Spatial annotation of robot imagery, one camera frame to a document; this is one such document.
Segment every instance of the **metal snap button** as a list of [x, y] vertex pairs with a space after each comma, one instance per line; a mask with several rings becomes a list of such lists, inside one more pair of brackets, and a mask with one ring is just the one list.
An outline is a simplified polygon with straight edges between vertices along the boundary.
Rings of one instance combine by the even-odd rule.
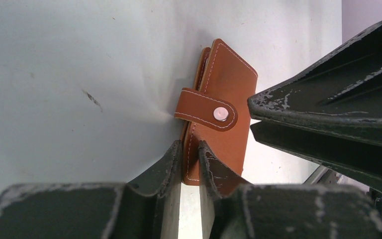
[[213, 111], [213, 116], [218, 121], [225, 121], [228, 118], [229, 112], [224, 107], [217, 107]]

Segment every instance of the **white surface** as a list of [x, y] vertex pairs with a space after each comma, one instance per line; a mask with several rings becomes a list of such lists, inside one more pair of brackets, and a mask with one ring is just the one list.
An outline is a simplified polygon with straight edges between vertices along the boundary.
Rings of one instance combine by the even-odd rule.
[[[340, 45], [341, 2], [0, 0], [0, 191], [144, 171], [178, 138], [180, 89], [215, 38], [261, 91]], [[249, 138], [253, 183], [300, 183], [315, 168]], [[201, 236], [198, 197], [183, 187], [181, 239]]]
[[382, 0], [342, 0], [342, 41], [382, 21]]

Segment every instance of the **brown leather wallet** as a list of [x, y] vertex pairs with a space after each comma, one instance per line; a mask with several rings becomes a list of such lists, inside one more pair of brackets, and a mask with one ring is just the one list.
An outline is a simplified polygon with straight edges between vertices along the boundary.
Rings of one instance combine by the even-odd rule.
[[221, 39], [203, 49], [193, 89], [183, 88], [174, 116], [186, 120], [183, 182], [199, 185], [198, 144], [241, 175], [250, 127], [247, 99], [255, 94], [257, 72]]

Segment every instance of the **white stitching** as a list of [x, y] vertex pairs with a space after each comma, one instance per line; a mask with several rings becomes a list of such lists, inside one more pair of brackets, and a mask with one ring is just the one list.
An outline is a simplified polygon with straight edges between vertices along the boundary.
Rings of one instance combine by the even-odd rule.
[[[218, 49], [219, 49], [219, 45], [224, 46], [228, 51], [230, 51], [230, 52], [232, 53], [232, 55], [234, 55], [240, 62], [242, 62], [248, 69], [250, 69], [251, 72], [253, 72], [254, 75], [258, 78], [257, 73], [255, 73], [254, 70], [251, 69], [250, 66], [248, 66], [244, 61], [242, 61], [242, 60], [241, 60], [235, 53], [233, 53], [233, 51], [231, 51], [226, 45], [224, 45], [223, 43], [220, 43], [220, 42], [219, 42], [219, 44], [218, 44], [217, 47], [216, 47], [216, 53], [214, 54], [214, 57], [213, 57], [213, 62], [212, 62], [212, 64], [211, 64], [211, 68], [210, 68], [210, 72], [209, 72], [209, 74], [208, 74], [207, 82], [205, 83], [204, 93], [205, 93], [206, 90], [207, 90], [208, 81], [210, 80], [211, 71], [213, 70], [214, 61], [216, 60], [216, 55], [217, 55], [217, 51], [218, 51]], [[192, 180], [192, 181], [198, 181], [198, 180], [196, 180], [196, 179], [190, 179], [190, 178], [188, 177], [189, 165], [190, 165], [191, 140], [192, 140], [192, 136], [194, 135], [195, 125], [196, 125], [196, 123], [194, 123], [194, 127], [192, 128], [191, 137], [190, 137], [190, 146], [188, 147], [187, 173], [186, 173], [186, 175], [187, 175], [187, 179]]]
[[188, 180], [192, 181], [199, 181], [197, 179], [191, 179], [188, 177], [188, 172], [190, 170], [190, 149], [191, 149], [191, 142], [192, 142], [192, 136], [194, 135], [194, 129], [195, 129], [196, 123], [194, 123], [194, 127], [192, 127], [191, 137], [190, 137], [190, 145], [188, 146], [188, 159], [187, 159], [187, 178]]
[[231, 121], [227, 126], [223, 126], [223, 127], [221, 127], [221, 126], [218, 126], [218, 125], [216, 125], [216, 124], [213, 124], [213, 123], [211, 123], [211, 122], [205, 121], [205, 120], [200, 119], [200, 118], [195, 117], [195, 116], [190, 116], [190, 115], [187, 115], [187, 114], [184, 114], [184, 113], [180, 113], [180, 112], [175, 112], [176, 114], [185, 115], [185, 116], [188, 116], [188, 117], [191, 117], [191, 118], [194, 118], [194, 119], [198, 119], [198, 120], [201, 120], [201, 121], [203, 121], [203, 122], [209, 123], [209, 124], [211, 124], [211, 125], [213, 125], [213, 126], [215, 126], [215, 127], [218, 127], [218, 128], [228, 128], [228, 127], [235, 121], [235, 111], [234, 111], [233, 108], [232, 108], [230, 105], [228, 105], [227, 103], [224, 103], [224, 102], [221, 102], [221, 101], [217, 101], [217, 100], [212, 99], [212, 98], [210, 98], [210, 97], [202, 96], [202, 95], [200, 95], [200, 94], [197, 94], [197, 93], [194, 93], [194, 92], [191, 92], [191, 91], [186, 91], [186, 90], [182, 90], [182, 91], [183, 91], [183, 92], [189, 92], [189, 93], [194, 94], [194, 95], [196, 95], [196, 96], [201, 96], [201, 97], [203, 97], [203, 98], [207, 98], [207, 99], [209, 99], [209, 100], [216, 101], [216, 102], [219, 102], [219, 103], [221, 103], [221, 104], [224, 104], [224, 105], [228, 106], [228, 107], [232, 110], [233, 118], [232, 118], [232, 121]]
[[201, 71], [200, 71], [200, 75], [198, 76], [198, 79], [197, 79], [197, 84], [196, 84], [197, 89], [198, 89], [198, 87], [199, 87], [199, 84], [201, 84], [201, 80], [202, 80], [202, 78], [203, 78], [203, 73], [204, 73], [205, 66], [206, 66], [207, 55], [208, 55], [209, 53], [210, 53], [210, 52], [207, 52], [207, 53], [204, 55], [204, 58], [203, 58], [203, 60], [204, 60], [204, 62], [203, 62], [204, 66], [203, 66], [203, 69], [201, 69]]

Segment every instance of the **wallet flap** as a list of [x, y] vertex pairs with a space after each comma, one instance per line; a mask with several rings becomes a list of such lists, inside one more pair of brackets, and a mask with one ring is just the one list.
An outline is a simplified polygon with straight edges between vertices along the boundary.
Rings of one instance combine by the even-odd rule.
[[217, 131], [228, 131], [238, 121], [238, 112], [227, 101], [206, 96], [190, 88], [183, 88], [174, 117]]

